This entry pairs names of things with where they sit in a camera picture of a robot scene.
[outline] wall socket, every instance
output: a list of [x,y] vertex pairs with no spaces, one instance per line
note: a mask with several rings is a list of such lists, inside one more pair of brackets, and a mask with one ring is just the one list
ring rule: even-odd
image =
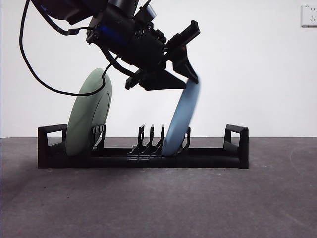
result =
[[302,27],[317,27],[317,5],[302,6]]

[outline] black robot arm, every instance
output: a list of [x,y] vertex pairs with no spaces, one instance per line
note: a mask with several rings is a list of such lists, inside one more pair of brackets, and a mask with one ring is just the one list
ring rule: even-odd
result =
[[[197,75],[187,58],[186,45],[199,33],[198,23],[176,34],[166,43],[166,37],[155,30],[152,20],[156,17],[150,2],[135,14],[138,0],[31,0],[44,19],[63,35],[78,34],[87,29],[87,42],[100,47],[106,58],[120,72],[129,76],[126,89],[136,84],[146,90],[183,89],[185,83],[166,69],[168,60],[175,72],[198,83]],[[89,27],[59,28],[50,17],[66,20],[71,25],[93,17]],[[115,61],[110,52],[139,70],[133,73]]]

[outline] blue light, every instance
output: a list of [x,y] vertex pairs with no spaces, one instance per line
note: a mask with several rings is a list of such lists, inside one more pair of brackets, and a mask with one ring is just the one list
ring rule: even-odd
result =
[[106,38],[116,41],[117,43],[120,43],[122,45],[126,45],[128,43],[124,41],[123,38],[119,36],[115,31],[107,26],[102,25],[98,27],[98,30],[100,30]]

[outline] white wall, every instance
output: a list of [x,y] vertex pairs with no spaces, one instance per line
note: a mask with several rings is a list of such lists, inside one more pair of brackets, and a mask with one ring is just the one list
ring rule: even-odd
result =
[[[251,136],[317,136],[317,28],[300,27],[301,4],[316,0],[153,0],[155,27],[168,38],[198,21],[188,45],[202,90],[191,122],[193,136],[222,137],[227,123]],[[20,55],[23,0],[1,1],[1,137],[35,137],[37,127],[67,123],[74,98],[37,83]],[[108,65],[85,32],[64,37],[31,6],[25,51],[49,85],[77,92],[88,74]],[[137,128],[169,125],[180,91],[124,89],[125,75],[111,69],[113,101],[107,135],[137,135]]]

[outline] black cable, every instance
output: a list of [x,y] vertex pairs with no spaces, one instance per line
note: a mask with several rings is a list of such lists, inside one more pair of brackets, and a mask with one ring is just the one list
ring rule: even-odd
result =
[[19,44],[20,44],[20,50],[21,50],[21,53],[22,53],[22,56],[23,56],[23,59],[26,63],[26,65],[28,66],[30,72],[32,73],[32,75],[34,76],[34,78],[39,82],[41,83],[44,87],[50,89],[51,91],[53,92],[56,92],[56,93],[59,93],[59,94],[63,94],[63,95],[69,95],[69,96],[75,96],[75,97],[83,97],[83,96],[91,96],[91,95],[94,95],[98,92],[100,92],[106,85],[106,80],[105,80],[105,74],[106,72],[108,71],[108,69],[112,66],[112,63],[109,64],[109,66],[105,69],[104,73],[103,73],[103,84],[102,86],[97,89],[96,91],[94,92],[91,92],[91,93],[69,93],[69,92],[63,92],[63,91],[60,91],[60,90],[57,90],[57,89],[54,89],[50,86],[48,86],[45,82],[43,82],[37,75],[36,73],[34,72],[33,68],[31,67],[26,55],[25,55],[25,52],[24,52],[24,48],[23,48],[23,33],[24,33],[24,25],[25,25],[25,18],[26,18],[26,13],[27,13],[27,10],[28,10],[28,7],[29,7],[29,3],[30,3],[30,0],[26,0],[26,3],[25,3],[25,7],[24,7],[24,11],[23,11],[23,15],[22,15],[22,20],[21,20],[21,28],[20,28],[20,37],[19,37]]

